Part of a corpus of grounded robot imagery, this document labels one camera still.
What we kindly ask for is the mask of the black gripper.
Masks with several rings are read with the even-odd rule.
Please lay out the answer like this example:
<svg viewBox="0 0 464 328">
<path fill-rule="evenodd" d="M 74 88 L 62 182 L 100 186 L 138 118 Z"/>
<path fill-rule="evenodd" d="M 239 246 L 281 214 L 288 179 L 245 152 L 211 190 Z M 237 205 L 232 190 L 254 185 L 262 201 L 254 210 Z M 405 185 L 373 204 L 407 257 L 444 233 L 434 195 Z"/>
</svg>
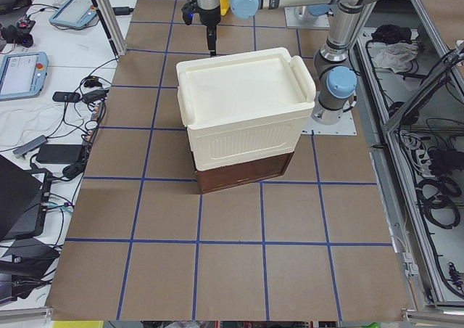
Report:
<svg viewBox="0 0 464 328">
<path fill-rule="evenodd" d="M 201 24 L 207 27 L 207 48 L 211 56 L 216 55 L 216 27 L 220 23 L 220 7 L 214 9 L 199 8 Z"/>
</svg>

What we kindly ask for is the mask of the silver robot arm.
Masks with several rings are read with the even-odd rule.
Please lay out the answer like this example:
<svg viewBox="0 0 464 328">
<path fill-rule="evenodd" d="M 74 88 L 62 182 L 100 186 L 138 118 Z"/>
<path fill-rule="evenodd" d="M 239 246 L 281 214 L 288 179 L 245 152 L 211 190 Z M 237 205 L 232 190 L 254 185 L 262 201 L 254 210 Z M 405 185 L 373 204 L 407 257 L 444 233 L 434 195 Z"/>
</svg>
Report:
<svg viewBox="0 0 464 328">
<path fill-rule="evenodd" d="M 247 20 L 261 9 L 284 9 L 290 28 L 326 29 L 328 36 L 315 55 L 315 68 L 321 91 L 312 111 L 312 119 L 322 125 L 338 123 L 351 109 L 345 104 L 354 98 L 357 79 L 346 61 L 373 6 L 378 0 L 228 0 L 232 13 Z M 207 30 L 207 46 L 216 54 L 220 0 L 187 0 L 182 8 L 185 24 L 199 15 Z"/>
</svg>

